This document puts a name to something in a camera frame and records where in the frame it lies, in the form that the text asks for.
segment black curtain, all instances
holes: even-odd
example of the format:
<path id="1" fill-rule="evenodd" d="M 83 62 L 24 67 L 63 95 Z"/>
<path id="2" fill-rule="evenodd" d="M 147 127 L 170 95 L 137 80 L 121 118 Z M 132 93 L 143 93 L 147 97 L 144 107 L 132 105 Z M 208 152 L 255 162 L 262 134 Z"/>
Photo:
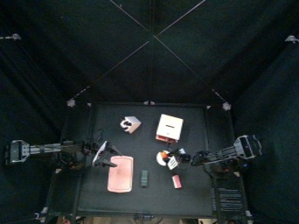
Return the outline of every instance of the black curtain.
<path id="1" fill-rule="evenodd" d="M 299 44 L 290 43 L 235 105 L 238 135 L 258 134 L 263 156 L 246 174 L 260 223 L 299 223 Z"/>
<path id="2" fill-rule="evenodd" d="M 3 18 L 0 24 L 3 37 L 11 37 L 15 31 Z M 65 108 L 21 42 L 0 39 L 0 223 L 41 211 L 52 176 L 43 161 L 4 166 L 5 146 L 19 139 L 29 144 L 57 143 Z"/>

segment pink tray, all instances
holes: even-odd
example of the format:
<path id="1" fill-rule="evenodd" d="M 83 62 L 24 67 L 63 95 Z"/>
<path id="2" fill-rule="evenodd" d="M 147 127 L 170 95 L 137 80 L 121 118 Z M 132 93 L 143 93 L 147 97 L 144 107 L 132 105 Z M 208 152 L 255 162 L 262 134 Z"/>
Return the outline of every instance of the pink tray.
<path id="1" fill-rule="evenodd" d="M 107 189 L 113 193 L 131 192 L 133 177 L 133 158 L 115 156 L 111 158 L 111 163 L 116 164 L 116 167 L 108 168 Z"/>

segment black table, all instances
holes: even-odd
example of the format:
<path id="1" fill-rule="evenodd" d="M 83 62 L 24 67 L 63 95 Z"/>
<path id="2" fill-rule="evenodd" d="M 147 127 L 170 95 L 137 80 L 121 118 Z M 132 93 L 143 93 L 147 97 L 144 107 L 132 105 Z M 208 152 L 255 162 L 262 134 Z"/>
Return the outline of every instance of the black table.
<path id="1" fill-rule="evenodd" d="M 230 112 L 222 106 L 162 104 L 145 106 L 121 103 L 85 103 L 69 109 L 63 138 L 89 140 L 103 135 L 125 156 L 133 158 L 132 191 L 108 191 L 108 168 L 92 167 L 85 173 L 53 174 L 49 214 L 80 216 L 215 217 L 214 180 L 204 167 L 187 164 L 174 171 L 156 163 L 156 153 L 167 144 L 155 139 L 160 115 L 183 119 L 179 147 L 188 154 L 216 151 L 232 145 L 235 137 Z M 120 117 L 135 116 L 141 126 L 132 134 L 120 128 Z M 148 171 L 148 187 L 141 187 L 141 171 Z M 179 174 L 182 189 L 174 188 Z"/>

